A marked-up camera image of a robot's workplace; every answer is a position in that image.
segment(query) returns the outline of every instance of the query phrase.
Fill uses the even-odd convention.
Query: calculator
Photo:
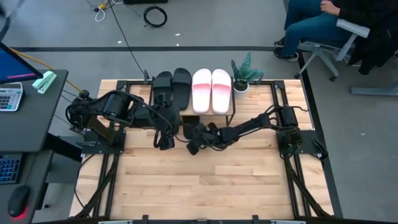
[[[24,93],[22,83],[0,85],[0,111],[17,111]]]

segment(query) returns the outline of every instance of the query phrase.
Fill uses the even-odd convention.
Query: hand
[[[328,0],[323,0],[321,2],[321,11],[335,16],[340,14],[340,8],[336,7],[331,1]]]

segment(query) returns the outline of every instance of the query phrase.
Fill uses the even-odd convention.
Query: wooden tabletop
[[[300,80],[284,81],[289,105],[306,109]],[[98,96],[114,90],[116,83],[117,80],[102,80]],[[147,91],[147,86],[131,87],[131,93],[139,96]],[[236,99],[236,114],[231,126],[256,117],[270,105],[269,87],[250,86],[244,99]],[[300,129],[313,128],[309,113],[295,112]],[[202,116],[201,122],[215,122],[223,127],[225,117]],[[293,218],[285,167],[279,157],[274,131],[260,130],[241,138],[225,151],[204,149],[195,156],[189,154],[185,143],[177,140],[173,149],[154,149],[153,130],[126,131],[111,219],[141,219],[142,215],[149,215],[151,220],[250,220],[252,215],[259,215],[260,219]],[[184,139],[182,127],[178,136]],[[83,203],[97,188],[102,158],[102,155],[95,155],[81,168],[76,191]],[[310,155],[300,155],[300,158],[307,189],[325,211],[333,214],[321,162]],[[103,195],[100,214],[104,212],[107,192],[105,190]],[[298,189],[296,194],[303,215]],[[74,198],[70,215],[80,210]]]

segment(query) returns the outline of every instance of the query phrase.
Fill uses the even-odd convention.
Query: jeans
[[[300,39],[346,41],[351,33],[336,26],[337,16],[322,12],[322,0],[290,0],[285,22],[283,56],[297,51]]]

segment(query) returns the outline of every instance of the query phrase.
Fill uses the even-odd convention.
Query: white slide sandal
[[[231,99],[231,77],[222,69],[216,69],[212,76],[212,106],[215,114],[226,114]]]
[[[192,77],[192,108],[196,114],[207,113],[210,107],[211,71],[201,69]]]

